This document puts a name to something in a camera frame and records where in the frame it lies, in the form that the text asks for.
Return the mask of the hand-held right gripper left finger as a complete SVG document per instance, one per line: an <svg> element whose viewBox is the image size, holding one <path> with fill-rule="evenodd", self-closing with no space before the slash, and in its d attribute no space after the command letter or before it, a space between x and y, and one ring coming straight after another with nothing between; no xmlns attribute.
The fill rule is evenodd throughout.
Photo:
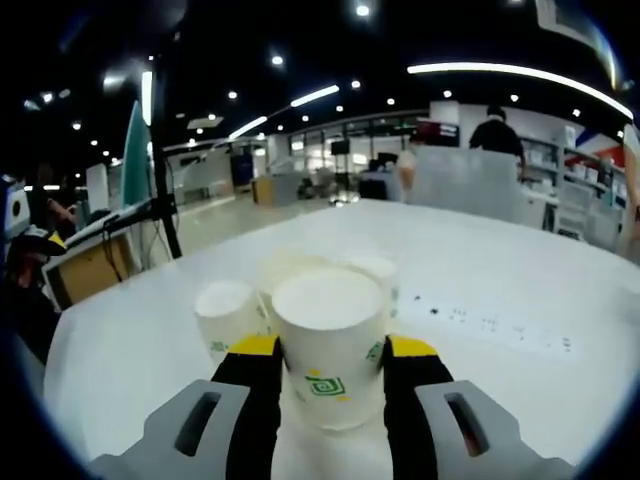
<svg viewBox="0 0 640 480"><path fill-rule="evenodd" d="M283 353L277 335L233 345L145 420L142 438L89 465L95 479L268 479L281 424Z"/></svg>

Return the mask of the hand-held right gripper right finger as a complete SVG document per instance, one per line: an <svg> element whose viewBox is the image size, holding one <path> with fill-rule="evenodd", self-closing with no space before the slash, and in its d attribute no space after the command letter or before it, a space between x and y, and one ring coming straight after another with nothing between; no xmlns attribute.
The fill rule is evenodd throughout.
<svg viewBox="0 0 640 480"><path fill-rule="evenodd" d="M522 439L516 418L427 343L389 335L384 424L396 479L570 479L573 468Z"/></svg>

